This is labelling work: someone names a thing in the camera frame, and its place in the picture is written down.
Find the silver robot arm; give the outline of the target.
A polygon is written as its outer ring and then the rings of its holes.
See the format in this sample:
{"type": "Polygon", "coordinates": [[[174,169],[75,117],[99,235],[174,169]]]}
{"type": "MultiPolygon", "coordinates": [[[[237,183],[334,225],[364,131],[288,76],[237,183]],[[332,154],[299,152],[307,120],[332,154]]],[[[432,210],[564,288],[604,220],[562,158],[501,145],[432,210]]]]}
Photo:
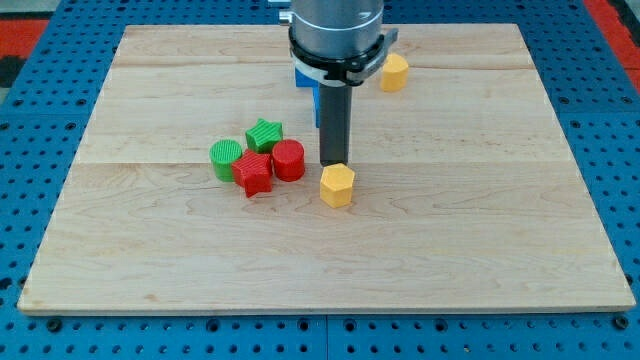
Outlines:
{"type": "Polygon", "coordinates": [[[296,70],[317,82],[319,162],[347,164],[352,91],[383,65],[398,30],[382,30],[382,0],[290,0],[280,12],[296,70]]]}

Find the black clamp ring mount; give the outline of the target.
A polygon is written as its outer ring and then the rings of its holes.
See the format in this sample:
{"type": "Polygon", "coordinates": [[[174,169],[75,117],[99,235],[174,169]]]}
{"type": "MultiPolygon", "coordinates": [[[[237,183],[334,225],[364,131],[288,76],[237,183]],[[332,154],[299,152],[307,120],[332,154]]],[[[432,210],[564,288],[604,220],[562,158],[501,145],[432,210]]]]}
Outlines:
{"type": "Polygon", "coordinates": [[[290,55],[294,67],[306,77],[329,87],[357,87],[375,74],[385,63],[390,47],[398,39],[398,28],[380,34],[374,44],[358,55],[348,58],[327,58],[304,49],[288,31],[290,55]]]}

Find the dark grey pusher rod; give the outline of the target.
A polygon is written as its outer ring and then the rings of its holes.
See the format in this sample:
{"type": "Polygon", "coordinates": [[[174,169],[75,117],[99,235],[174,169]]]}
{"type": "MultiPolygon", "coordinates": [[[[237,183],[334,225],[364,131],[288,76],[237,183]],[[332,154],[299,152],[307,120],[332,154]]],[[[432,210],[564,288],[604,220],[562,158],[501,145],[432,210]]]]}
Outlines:
{"type": "Polygon", "coordinates": [[[319,85],[319,158],[322,166],[349,160],[352,88],[319,85]]]}

